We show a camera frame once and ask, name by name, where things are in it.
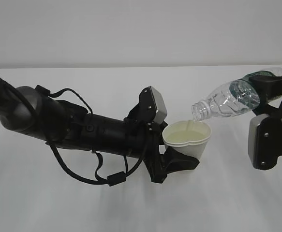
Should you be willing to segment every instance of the water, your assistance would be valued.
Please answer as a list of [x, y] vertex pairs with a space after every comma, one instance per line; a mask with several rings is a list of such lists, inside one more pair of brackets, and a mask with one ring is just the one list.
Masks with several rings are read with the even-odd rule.
[[167, 137], [170, 143], [184, 143], [188, 141], [198, 141], [205, 139], [205, 136], [199, 132], [191, 130], [176, 131]]

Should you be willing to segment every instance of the silver metal plate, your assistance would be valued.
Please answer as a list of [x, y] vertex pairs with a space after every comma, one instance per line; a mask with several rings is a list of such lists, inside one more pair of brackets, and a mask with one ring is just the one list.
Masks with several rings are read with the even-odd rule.
[[167, 111], [166, 111], [166, 106], [164, 104], [164, 100], [162, 98], [162, 95], [160, 92], [158, 92], [153, 86], [149, 87], [152, 96], [155, 101], [155, 109], [156, 109], [156, 116], [154, 118], [154, 122], [161, 124], [166, 118]]
[[267, 114], [258, 115], [251, 120], [250, 125], [249, 125], [248, 155], [251, 159], [252, 165], [253, 165], [254, 156], [255, 156], [255, 147], [256, 147], [256, 142], [257, 142], [256, 136], [258, 133], [258, 129], [259, 129], [261, 122], [267, 117], [269, 117], [269, 115]]

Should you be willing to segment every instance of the screw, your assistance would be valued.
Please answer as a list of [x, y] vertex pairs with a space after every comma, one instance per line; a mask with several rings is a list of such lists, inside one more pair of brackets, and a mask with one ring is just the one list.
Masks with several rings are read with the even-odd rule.
[[86, 130], [88, 132], [93, 132], [94, 131], [94, 126], [93, 125], [88, 125], [88, 126], [86, 126]]

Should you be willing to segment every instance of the bottle neck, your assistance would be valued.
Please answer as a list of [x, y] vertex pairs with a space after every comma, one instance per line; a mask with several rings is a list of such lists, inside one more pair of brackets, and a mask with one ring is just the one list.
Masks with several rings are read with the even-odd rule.
[[193, 120], [195, 121], [203, 121], [211, 117], [211, 109], [206, 100], [201, 100], [192, 105], [191, 111], [193, 114]]

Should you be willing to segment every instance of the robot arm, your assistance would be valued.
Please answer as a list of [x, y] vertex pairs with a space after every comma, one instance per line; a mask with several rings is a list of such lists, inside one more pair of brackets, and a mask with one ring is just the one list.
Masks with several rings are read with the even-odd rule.
[[[72, 91], [89, 108], [54, 98]], [[160, 154], [162, 130], [167, 126], [166, 107], [161, 94], [154, 87], [142, 90], [139, 103], [124, 120], [95, 115], [86, 102], [73, 90], [63, 89], [51, 94], [44, 87], [14, 88], [0, 79], [0, 121], [11, 131], [46, 141], [63, 170], [73, 178], [88, 184], [121, 183], [144, 161], [152, 182], [162, 183], [167, 174], [196, 168], [196, 158], [183, 155], [172, 148]], [[97, 180], [89, 180], [73, 173], [63, 162], [57, 148], [92, 151], [99, 165]], [[97, 151], [137, 158], [136, 165], [107, 179], [98, 176], [102, 155]]]
[[250, 81], [261, 98], [261, 104], [254, 110], [257, 116], [250, 123], [249, 156], [254, 168], [268, 170], [282, 156], [282, 102], [277, 109], [268, 105], [266, 99], [282, 95], [282, 77], [256, 76]]

